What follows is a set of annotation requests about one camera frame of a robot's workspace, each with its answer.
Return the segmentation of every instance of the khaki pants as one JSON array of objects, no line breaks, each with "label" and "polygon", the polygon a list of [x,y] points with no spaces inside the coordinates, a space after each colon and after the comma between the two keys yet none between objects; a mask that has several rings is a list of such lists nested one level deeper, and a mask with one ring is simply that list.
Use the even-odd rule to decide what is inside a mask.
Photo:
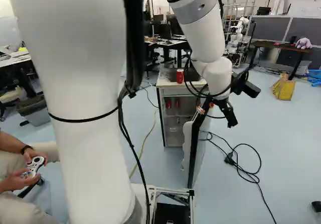
[{"label": "khaki pants", "polygon": [[[36,150],[46,152],[49,162],[59,160],[55,142],[30,145]],[[0,151],[0,181],[25,166],[26,163],[22,155]],[[7,191],[0,194],[0,224],[58,224],[58,222],[34,204],[27,203]]]}]

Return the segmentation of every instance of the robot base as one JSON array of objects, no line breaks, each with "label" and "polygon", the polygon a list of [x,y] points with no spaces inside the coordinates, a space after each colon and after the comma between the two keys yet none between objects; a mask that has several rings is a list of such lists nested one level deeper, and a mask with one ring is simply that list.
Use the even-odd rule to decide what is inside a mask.
[{"label": "robot base", "polygon": [[[141,184],[132,184],[136,198],[142,207],[141,224],[146,223],[145,190]],[[172,190],[147,185],[150,201],[150,224],[194,224],[194,191],[192,189]],[[176,204],[159,201],[163,195]]]}]

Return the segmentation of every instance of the purple stuffed toy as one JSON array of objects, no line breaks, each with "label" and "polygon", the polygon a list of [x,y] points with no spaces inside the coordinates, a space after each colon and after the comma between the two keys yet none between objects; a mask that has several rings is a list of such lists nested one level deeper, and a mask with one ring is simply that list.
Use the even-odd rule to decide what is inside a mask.
[{"label": "purple stuffed toy", "polygon": [[312,48],[312,44],[308,38],[302,38],[298,40],[296,47],[301,49]]}]

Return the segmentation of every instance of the blue object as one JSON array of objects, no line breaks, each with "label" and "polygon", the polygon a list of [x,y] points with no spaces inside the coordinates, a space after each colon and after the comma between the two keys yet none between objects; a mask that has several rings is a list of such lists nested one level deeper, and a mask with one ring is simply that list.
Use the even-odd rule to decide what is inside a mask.
[{"label": "blue object", "polygon": [[305,74],[305,76],[311,82],[312,87],[321,85],[321,70],[309,70],[309,73]]}]

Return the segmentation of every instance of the wristwatch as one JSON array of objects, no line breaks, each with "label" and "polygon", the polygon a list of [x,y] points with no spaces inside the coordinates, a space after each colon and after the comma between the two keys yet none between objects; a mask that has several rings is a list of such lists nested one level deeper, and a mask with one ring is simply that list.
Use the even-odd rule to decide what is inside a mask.
[{"label": "wristwatch", "polygon": [[26,145],[26,146],[24,146],[21,150],[20,150],[20,154],[22,154],[22,155],[24,155],[25,154],[25,151],[27,150],[27,149],[34,149],[34,148],[32,148],[30,145]]}]

